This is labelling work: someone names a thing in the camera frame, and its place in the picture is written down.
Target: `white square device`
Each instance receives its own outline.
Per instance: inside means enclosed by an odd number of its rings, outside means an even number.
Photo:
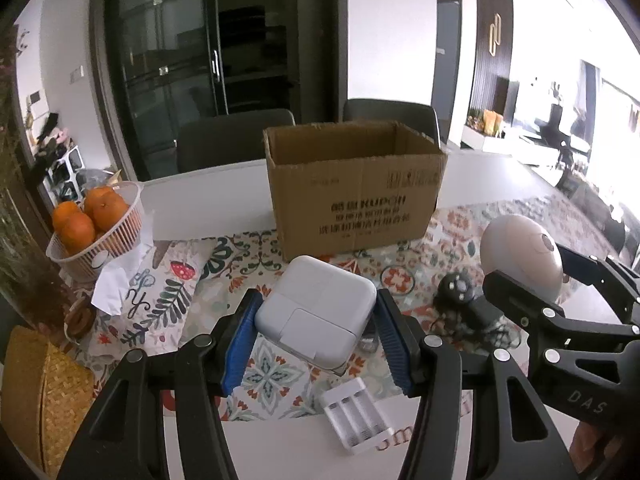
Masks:
[[[340,369],[367,324],[376,287],[311,256],[294,258],[255,315],[255,327],[324,370]]]

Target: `white plastic basket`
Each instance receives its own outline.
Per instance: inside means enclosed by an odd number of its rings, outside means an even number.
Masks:
[[[144,215],[140,201],[142,184],[124,181],[112,187],[129,204],[129,209],[116,225],[85,250],[73,256],[67,255],[65,247],[56,233],[51,237],[47,247],[47,256],[78,283],[89,283],[98,279],[100,269],[92,267],[92,261],[96,254],[106,250],[113,258],[116,258],[132,250],[142,228]]]

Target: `cardboard box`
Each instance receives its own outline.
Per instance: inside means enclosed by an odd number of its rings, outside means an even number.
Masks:
[[[447,155],[399,123],[283,126],[264,131],[285,259],[420,238]]]

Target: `white paper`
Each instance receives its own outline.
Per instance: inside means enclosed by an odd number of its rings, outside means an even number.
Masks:
[[[120,315],[124,295],[129,290],[129,280],[138,272],[140,263],[154,246],[153,216],[143,214],[141,220],[142,227],[135,247],[107,262],[95,283],[91,303],[105,314]]]

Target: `gray chair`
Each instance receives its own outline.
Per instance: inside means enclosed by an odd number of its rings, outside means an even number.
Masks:
[[[294,124],[293,114],[284,108],[220,115],[189,123],[178,132],[178,171],[185,173],[264,158],[262,131],[270,126]]]
[[[382,99],[348,99],[344,103],[342,120],[355,121],[358,119],[398,121],[431,137],[436,146],[440,147],[436,112],[428,105]]]

